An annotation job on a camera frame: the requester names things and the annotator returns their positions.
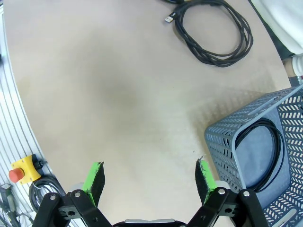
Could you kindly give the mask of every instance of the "beige tabletop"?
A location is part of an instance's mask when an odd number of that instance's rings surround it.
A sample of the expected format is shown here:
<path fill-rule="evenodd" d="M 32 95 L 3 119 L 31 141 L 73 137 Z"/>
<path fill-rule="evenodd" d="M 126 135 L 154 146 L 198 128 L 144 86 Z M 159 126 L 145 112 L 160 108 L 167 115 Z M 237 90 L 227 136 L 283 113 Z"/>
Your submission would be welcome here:
<path fill-rule="evenodd" d="M 99 207 L 110 222 L 189 221 L 201 205 L 195 162 L 206 155 L 213 168 L 206 127 L 290 87 L 248 1 L 228 2 L 249 22 L 254 45 L 218 68 L 199 62 L 164 23 L 174 5 L 160 0 L 5 1 L 12 66 L 40 147 L 65 190 L 105 162 Z M 218 7 L 190 9 L 184 26 L 213 52 L 239 41 Z"/>

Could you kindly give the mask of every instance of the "screw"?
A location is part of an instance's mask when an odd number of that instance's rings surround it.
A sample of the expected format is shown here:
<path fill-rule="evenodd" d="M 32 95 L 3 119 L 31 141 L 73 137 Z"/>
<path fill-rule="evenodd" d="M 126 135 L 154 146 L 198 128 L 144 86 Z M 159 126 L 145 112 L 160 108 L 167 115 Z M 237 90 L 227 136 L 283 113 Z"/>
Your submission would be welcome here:
<path fill-rule="evenodd" d="M 249 193 L 248 191 L 245 191 L 245 192 L 243 192 L 243 195 L 244 195 L 245 197 L 248 197 L 248 196 L 250 195 L 250 193 Z"/>
<path fill-rule="evenodd" d="M 219 191 L 218 191 L 218 192 L 219 192 L 219 194 L 220 194 L 220 195 L 224 195 L 224 194 L 225 194 L 225 190 L 224 190 L 224 189 L 222 189 L 222 188 L 221 188 L 221 189 L 219 189 Z"/>

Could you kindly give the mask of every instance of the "gray basket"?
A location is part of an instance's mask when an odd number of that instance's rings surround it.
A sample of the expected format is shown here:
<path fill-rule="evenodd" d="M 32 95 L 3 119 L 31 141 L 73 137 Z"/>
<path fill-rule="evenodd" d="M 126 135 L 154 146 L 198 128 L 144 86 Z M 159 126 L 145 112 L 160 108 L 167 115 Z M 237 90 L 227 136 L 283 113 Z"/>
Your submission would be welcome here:
<path fill-rule="evenodd" d="M 257 196 L 269 226 L 296 226 L 303 219 L 303 86 L 268 93 L 251 102 L 209 126 L 205 140 L 220 179 L 238 192 L 260 179 L 271 160 L 271 135 L 262 127 L 235 150 L 238 134 L 262 117 L 282 132 L 286 153 L 278 177 Z"/>

